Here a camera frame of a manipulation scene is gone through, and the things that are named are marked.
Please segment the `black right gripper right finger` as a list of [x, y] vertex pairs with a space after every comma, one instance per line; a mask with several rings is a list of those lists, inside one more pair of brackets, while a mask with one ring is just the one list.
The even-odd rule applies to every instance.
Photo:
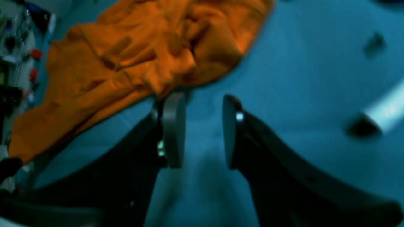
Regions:
[[395, 200], [332, 177], [305, 161], [233, 95], [223, 97], [226, 162], [248, 181], [262, 227], [397, 227]]

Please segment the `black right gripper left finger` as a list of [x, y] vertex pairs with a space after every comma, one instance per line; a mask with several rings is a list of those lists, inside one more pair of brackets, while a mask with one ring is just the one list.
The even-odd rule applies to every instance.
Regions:
[[53, 184], [1, 193], [1, 218], [28, 227], [142, 227], [157, 175], [183, 164], [186, 99], [153, 105], [115, 147]]

